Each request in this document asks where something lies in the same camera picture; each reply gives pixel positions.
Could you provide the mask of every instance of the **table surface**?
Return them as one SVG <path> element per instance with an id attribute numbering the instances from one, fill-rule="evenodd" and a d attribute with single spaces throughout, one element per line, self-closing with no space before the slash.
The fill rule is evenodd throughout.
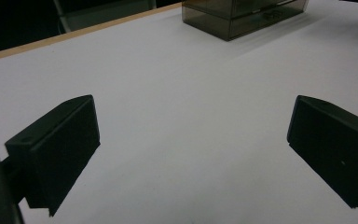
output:
<path id="1" fill-rule="evenodd" d="M 95 99 L 101 146 L 55 217 L 26 223 L 358 223 L 286 141 L 299 94 L 358 116 L 358 4 L 225 42 L 174 8 L 0 59 L 4 143 L 59 103 Z"/>

